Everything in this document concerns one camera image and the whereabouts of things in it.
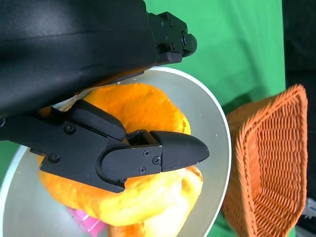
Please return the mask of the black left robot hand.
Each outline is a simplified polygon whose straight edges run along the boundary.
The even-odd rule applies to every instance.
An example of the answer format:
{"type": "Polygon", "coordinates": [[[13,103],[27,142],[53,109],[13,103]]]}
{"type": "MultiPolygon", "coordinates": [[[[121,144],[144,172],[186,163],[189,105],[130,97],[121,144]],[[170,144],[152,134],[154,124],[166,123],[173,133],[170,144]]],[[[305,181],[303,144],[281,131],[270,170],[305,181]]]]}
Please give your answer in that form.
{"type": "Polygon", "coordinates": [[[127,133],[84,100],[66,112],[53,106],[196,49],[185,22],[148,13],[142,0],[3,0],[0,138],[44,156],[44,172],[113,193],[128,178],[195,165],[209,150],[194,136],[127,133]]]}

